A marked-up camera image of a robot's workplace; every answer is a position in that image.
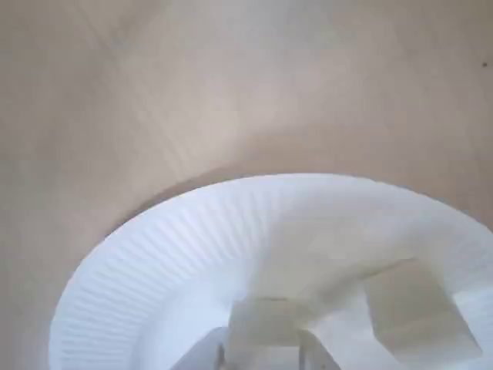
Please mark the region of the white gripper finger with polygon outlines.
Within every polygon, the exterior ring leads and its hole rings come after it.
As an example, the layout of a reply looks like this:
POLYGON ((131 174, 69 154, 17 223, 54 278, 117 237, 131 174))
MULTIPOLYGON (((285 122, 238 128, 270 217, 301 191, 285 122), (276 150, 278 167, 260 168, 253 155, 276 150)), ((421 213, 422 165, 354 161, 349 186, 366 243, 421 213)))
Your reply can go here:
POLYGON ((214 328, 201 338, 172 370, 226 369, 225 340, 227 328, 214 328))
POLYGON ((308 330, 299 331, 300 367, 303 370, 340 370, 329 351, 316 335, 308 330))

